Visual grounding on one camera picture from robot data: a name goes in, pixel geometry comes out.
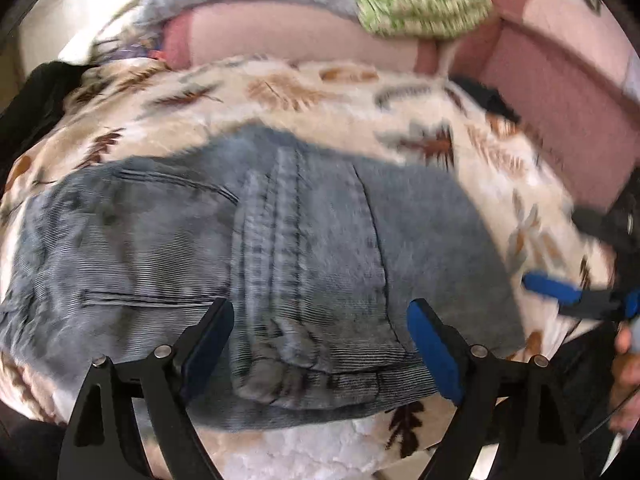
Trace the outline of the person's right hand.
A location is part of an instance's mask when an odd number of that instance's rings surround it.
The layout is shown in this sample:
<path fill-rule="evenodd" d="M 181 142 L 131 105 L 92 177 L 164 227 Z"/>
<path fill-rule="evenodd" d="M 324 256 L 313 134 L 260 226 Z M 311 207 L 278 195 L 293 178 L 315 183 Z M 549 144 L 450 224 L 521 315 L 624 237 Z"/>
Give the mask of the person's right hand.
<path fill-rule="evenodd" d="M 617 356 L 612 364 L 614 384 L 611 390 L 610 404 L 612 408 L 619 406 L 623 400 L 639 387 L 639 356 L 630 350 L 632 333 L 626 324 L 618 329 L 615 338 Z M 608 426 L 616 434 L 630 434 L 639 420 L 639 393 L 636 393 L 620 410 L 614 414 Z"/>

